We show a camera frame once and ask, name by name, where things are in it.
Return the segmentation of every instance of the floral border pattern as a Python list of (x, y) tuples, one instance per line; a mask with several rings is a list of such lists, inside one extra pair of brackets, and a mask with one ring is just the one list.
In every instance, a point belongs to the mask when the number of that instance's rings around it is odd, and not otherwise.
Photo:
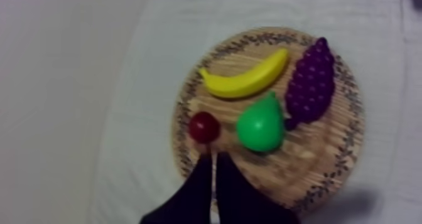
[[(280, 43), (296, 43), (301, 46), (310, 46), (313, 43), (313, 38), (302, 35), (299, 38), (296, 33), (287, 32), (286, 34), (281, 34), (267, 31), (256, 35), (243, 35), (239, 41), (231, 41), (228, 45), (216, 47), (210, 54), (210, 57), (204, 58), (200, 64), (197, 65), (197, 68), (208, 68), (211, 61), (220, 60), (227, 55), (243, 51), (248, 45), (278, 45)], [(353, 112), (356, 118), (361, 117), (363, 114), (362, 102), (360, 101), (357, 91), (352, 90), (353, 88), (357, 88), (355, 80), (350, 71), (345, 68), (339, 56), (335, 57), (335, 78), (343, 83), (343, 87), (340, 91), (349, 101), (349, 110)], [(190, 109), (187, 105), (188, 102), (196, 96), (195, 91), (200, 83), (201, 77), (198, 72), (195, 72), (193, 78), (183, 86), (182, 97), (176, 105), (175, 112), (178, 112), (176, 114), (178, 128), (175, 134), (178, 146), (175, 152), (180, 162), (183, 164), (183, 166), (181, 166), (181, 173), (184, 177), (187, 177), (194, 167), (193, 162), (188, 155), (188, 148), (185, 145), (187, 125), (190, 120)], [(348, 128), (345, 129), (345, 136), (342, 138), (344, 144), (338, 146), (338, 153), (335, 155), (336, 161), (333, 165), (334, 169), (323, 174), (323, 178), (319, 182), (320, 185), (310, 186), (302, 199), (296, 200), (293, 206), (288, 206), (287, 208), (300, 214), (304, 211), (308, 211), (310, 206), (314, 204), (317, 199), (321, 199), (325, 195), (330, 194), (330, 188), (335, 185), (333, 179), (349, 171), (346, 162), (349, 157), (353, 156), (352, 148), (355, 146), (355, 137), (356, 135), (363, 133), (360, 130), (361, 125), (359, 124), (359, 120), (351, 120)]]

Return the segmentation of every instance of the white bedsheet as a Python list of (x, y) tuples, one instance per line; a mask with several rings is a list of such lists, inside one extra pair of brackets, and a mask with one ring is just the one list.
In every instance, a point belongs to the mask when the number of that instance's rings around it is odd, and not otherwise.
[(180, 187), (170, 120), (181, 83), (214, 44), (258, 26), (327, 37), (364, 99), (358, 164), (305, 223), (422, 223), (422, 14), (411, 0), (149, 0), (104, 129), (91, 223), (137, 223)]

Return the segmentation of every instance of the black object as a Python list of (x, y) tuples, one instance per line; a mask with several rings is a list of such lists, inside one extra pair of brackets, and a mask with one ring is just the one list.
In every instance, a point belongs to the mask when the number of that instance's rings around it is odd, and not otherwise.
[[(202, 155), (179, 191), (140, 224), (210, 223), (211, 154)], [(243, 177), (230, 155), (217, 156), (217, 202), (221, 224), (299, 224), (290, 210), (272, 202)]]

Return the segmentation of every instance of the banana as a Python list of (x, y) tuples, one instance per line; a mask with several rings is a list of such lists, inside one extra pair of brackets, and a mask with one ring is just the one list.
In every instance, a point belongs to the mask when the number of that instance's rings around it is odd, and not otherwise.
[(210, 74), (205, 68), (199, 69), (207, 90), (220, 98), (240, 98), (252, 95), (270, 85), (288, 60), (288, 50), (280, 49), (257, 64), (248, 72), (234, 77)]

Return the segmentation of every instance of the wooden plate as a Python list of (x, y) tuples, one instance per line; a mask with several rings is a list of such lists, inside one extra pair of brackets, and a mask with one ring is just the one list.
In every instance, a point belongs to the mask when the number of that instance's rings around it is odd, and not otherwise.
[(330, 108), (319, 121), (300, 124), (289, 132), (281, 149), (267, 156), (244, 149), (234, 127), (241, 112), (266, 91), (248, 99), (220, 100), (206, 91), (197, 72), (199, 67), (207, 67), (217, 75), (237, 75), (278, 48), (287, 48), (290, 61), (286, 72), (268, 89), (276, 92), (284, 108), (284, 93), (295, 63), (314, 41), (314, 37), (289, 28), (252, 29), (225, 40), (202, 58), (188, 75), (173, 116), (172, 148), (184, 177), (198, 159), (187, 125), (194, 113), (204, 110), (223, 125), (222, 136), (215, 143), (229, 151), (252, 185), (275, 202), (303, 216), (338, 191), (356, 163), (364, 131), (359, 89), (338, 55), (332, 51), (335, 95)]

